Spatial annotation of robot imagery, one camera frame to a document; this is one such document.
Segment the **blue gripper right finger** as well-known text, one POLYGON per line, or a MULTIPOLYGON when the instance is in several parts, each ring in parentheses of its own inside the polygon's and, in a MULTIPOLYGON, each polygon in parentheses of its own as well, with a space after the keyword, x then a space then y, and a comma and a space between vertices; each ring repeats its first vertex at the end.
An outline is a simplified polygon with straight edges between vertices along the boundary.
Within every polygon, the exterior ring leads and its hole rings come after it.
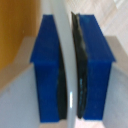
POLYGON ((114 55, 94 15, 72 14, 72 32, 77 57, 77 116, 101 120, 114 55))

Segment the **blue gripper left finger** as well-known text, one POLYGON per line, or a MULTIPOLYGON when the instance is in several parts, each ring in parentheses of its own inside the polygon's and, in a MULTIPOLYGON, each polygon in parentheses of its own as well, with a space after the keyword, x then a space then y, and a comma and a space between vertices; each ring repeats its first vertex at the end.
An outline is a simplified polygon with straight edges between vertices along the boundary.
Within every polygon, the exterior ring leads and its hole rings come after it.
POLYGON ((35 67, 40 120, 58 122, 59 39, 52 15, 43 16, 30 61, 35 67))

